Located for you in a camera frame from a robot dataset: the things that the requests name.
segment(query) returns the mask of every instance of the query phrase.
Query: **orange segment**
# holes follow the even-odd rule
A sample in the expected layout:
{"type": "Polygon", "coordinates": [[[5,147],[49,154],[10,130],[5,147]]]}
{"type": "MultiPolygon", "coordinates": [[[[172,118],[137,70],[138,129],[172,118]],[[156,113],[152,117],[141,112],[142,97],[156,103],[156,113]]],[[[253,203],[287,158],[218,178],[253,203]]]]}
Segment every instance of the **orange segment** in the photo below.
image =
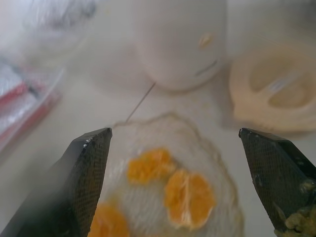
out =
{"type": "Polygon", "coordinates": [[[170,175],[175,170],[175,164],[170,152],[157,148],[142,153],[128,164],[127,178],[131,183],[147,184],[170,175]]]}
{"type": "Polygon", "coordinates": [[[88,237],[129,237],[125,217],[112,206],[97,206],[88,237]]]}
{"type": "Polygon", "coordinates": [[[198,173],[178,170],[169,179],[164,192],[169,220],[176,227],[201,228],[216,205],[211,186],[198,173]]]}

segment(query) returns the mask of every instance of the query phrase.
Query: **textured black pad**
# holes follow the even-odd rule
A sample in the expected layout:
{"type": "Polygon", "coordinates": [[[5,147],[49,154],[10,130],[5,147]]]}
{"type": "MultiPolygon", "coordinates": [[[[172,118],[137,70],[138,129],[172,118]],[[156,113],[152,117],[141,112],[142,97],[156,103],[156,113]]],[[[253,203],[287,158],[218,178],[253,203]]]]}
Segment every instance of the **textured black pad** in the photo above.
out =
{"type": "Polygon", "coordinates": [[[277,230],[285,230],[280,210],[288,218],[315,201],[314,192],[304,192],[302,184],[316,180],[316,168],[283,138],[243,128],[239,131],[253,185],[277,230]]]}
{"type": "Polygon", "coordinates": [[[105,128],[75,139],[0,237],[87,237],[103,185],[111,137],[111,129],[105,128]]]}

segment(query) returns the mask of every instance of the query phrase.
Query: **clear plastic bag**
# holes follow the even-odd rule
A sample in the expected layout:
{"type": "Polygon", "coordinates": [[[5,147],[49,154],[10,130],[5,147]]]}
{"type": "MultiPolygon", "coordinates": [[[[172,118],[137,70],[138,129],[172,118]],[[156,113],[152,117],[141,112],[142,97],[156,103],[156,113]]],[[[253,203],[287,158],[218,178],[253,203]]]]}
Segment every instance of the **clear plastic bag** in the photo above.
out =
{"type": "Polygon", "coordinates": [[[0,60],[0,152],[61,98],[64,70],[40,72],[0,60]]]}
{"type": "Polygon", "coordinates": [[[0,52],[38,66],[59,67],[88,35],[98,0],[0,2],[0,52]]]}

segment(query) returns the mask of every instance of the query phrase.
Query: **beige plastic object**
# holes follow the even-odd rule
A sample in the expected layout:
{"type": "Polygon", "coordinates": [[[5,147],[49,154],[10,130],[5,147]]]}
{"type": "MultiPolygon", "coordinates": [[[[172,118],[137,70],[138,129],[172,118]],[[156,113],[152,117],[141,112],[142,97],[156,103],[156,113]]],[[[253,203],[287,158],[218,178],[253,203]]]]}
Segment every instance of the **beige plastic object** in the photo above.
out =
{"type": "Polygon", "coordinates": [[[144,122],[114,126],[100,201],[115,199],[128,220],[131,237],[243,237],[243,216],[237,190],[218,150],[200,137],[190,122],[167,114],[144,122]],[[165,147],[179,168],[201,173],[212,185],[217,205],[200,230],[176,229],[163,206],[167,182],[131,185],[126,178],[129,160],[143,151],[165,147]]]}
{"type": "Polygon", "coordinates": [[[261,48],[234,62],[235,118],[282,132],[316,129],[316,60],[298,47],[261,48]]]}

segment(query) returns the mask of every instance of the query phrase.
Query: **white countertop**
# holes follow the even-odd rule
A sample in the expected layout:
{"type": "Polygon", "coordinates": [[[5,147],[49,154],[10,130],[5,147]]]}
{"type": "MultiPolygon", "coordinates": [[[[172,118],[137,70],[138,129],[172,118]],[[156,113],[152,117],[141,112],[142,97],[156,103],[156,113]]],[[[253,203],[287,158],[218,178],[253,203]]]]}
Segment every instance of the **white countertop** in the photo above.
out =
{"type": "MultiPolygon", "coordinates": [[[[115,0],[106,3],[85,48],[69,64],[63,100],[7,157],[2,157],[0,190],[20,173],[26,175],[25,169],[30,164],[37,165],[33,169],[33,179],[36,179],[41,170],[61,157],[74,138],[86,132],[130,117],[147,119],[176,111],[192,120],[201,134],[221,150],[222,159],[238,187],[246,236],[274,236],[273,226],[253,188],[238,128],[227,129],[220,125],[221,111],[211,96],[213,82],[188,93],[173,94],[157,86],[153,88],[137,60],[128,21],[122,17],[127,16],[127,12],[121,4],[115,0]]],[[[228,43],[232,55],[242,50],[234,44],[237,39],[241,42],[240,37],[249,22],[249,18],[239,17],[241,12],[245,13],[245,9],[240,2],[231,1],[228,43]]],[[[316,163],[315,135],[292,141],[316,163]]],[[[23,190],[13,187],[10,194],[0,195],[0,231],[32,186],[29,182],[24,184],[23,190]]]]}

